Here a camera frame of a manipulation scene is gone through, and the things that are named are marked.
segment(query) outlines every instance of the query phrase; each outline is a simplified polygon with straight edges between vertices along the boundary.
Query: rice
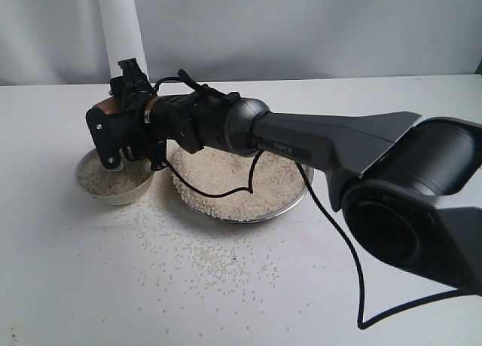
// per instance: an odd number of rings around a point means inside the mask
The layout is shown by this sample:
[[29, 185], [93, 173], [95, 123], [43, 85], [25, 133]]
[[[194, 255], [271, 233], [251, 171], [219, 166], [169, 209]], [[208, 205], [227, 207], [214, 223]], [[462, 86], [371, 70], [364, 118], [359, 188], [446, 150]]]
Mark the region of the rice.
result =
[[[221, 194], [233, 188], [248, 186], [252, 158], [244, 158], [206, 148], [192, 155], [179, 149], [172, 165], [192, 186], [209, 194]], [[186, 187], [177, 177], [173, 182], [182, 200], [218, 219], [249, 221], [283, 208], [303, 190], [304, 183], [295, 163], [265, 152], [256, 165], [254, 194], [240, 191], [227, 197], [212, 199]]]
[[109, 171], [102, 166], [95, 152], [80, 165], [78, 182], [94, 195], [119, 195], [137, 188], [152, 174], [146, 161], [131, 162], [123, 159], [123, 164], [121, 171]]

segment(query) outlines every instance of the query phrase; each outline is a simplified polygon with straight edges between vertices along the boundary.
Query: bowl of rice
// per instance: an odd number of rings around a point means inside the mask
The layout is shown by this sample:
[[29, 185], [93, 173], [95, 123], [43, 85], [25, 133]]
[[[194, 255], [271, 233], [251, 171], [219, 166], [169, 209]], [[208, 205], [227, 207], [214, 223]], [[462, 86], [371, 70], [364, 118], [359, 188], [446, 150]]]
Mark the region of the bowl of rice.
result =
[[[246, 187], [252, 158], [206, 148], [196, 154], [179, 149], [172, 166], [193, 187], [208, 194], [223, 194]], [[304, 167], [310, 183], [314, 169]], [[172, 180], [182, 200], [192, 209], [223, 222], [255, 223], [272, 219], [295, 207], [307, 187], [296, 164], [264, 152], [253, 176], [253, 194], [240, 191], [227, 197], [210, 198], [189, 189], [174, 174]]]
[[139, 199], [151, 184], [154, 172], [148, 160], [127, 161], [123, 158], [123, 169], [109, 171], [93, 149], [79, 161], [75, 178], [81, 189], [107, 205], [125, 205]]

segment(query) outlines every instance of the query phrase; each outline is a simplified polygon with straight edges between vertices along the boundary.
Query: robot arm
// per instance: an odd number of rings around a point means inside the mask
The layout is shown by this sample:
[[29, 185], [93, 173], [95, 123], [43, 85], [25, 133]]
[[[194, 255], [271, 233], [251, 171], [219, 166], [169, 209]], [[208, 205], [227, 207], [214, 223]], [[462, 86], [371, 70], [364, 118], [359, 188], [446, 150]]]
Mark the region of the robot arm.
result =
[[166, 141], [242, 156], [260, 149], [323, 171], [331, 208], [355, 239], [388, 265], [482, 295], [482, 125], [418, 114], [364, 117], [272, 113], [260, 100], [199, 85], [157, 96], [134, 59], [120, 61], [112, 97], [86, 119], [110, 170], [149, 158], [166, 167]]

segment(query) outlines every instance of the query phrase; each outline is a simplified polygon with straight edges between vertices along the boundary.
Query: white table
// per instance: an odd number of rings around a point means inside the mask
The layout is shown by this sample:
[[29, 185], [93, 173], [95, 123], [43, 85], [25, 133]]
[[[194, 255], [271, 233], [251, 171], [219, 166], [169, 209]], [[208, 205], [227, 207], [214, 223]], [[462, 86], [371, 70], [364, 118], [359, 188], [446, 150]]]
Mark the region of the white table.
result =
[[[479, 75], [215, 86], [277, 112], [409, 110], [482, 122]], [[169, 174], [158, 173], [139, 202], [98, 204], [78, 189], [74, 168], [93, 147], [84, 114], [107, 91], [0, 87], [0, 344], [482, 344], [477, 297], [359, 331], [355, 267], [309, 197], [276, 221], [224, 226], [187, 211]], [[315, 190], [328, 204], [321, 173]], [[446, 289], [360, 253], [366, 317]]]

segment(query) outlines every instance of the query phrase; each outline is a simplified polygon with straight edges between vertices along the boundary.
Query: white backdrop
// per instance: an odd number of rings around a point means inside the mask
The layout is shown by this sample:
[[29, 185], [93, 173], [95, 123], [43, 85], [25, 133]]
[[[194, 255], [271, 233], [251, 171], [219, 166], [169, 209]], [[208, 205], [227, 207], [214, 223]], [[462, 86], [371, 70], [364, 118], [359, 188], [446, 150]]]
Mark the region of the white backdrop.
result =
[[0, 0], [0, 84], [472, 73], [482, 0]]

